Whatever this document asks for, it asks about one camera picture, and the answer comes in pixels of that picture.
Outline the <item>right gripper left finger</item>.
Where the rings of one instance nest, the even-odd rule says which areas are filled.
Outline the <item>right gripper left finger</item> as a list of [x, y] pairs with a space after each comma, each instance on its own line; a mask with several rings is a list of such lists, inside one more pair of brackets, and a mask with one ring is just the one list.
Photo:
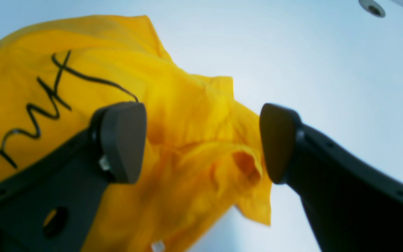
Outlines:
[[0, 182], [0, 252], [78, 252], [106, 188], [135, 184], [147, 135], [143, 103], [97, 110], [88, 129]]

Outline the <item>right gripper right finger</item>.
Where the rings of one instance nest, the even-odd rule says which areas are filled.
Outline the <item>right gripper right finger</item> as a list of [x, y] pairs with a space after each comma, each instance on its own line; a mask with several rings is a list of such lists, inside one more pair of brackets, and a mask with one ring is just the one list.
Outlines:
[[286, 107], [263, 105], [260, 134], [270, 180], [300, 197], [322, 252], [403, 252], [403, 183]]

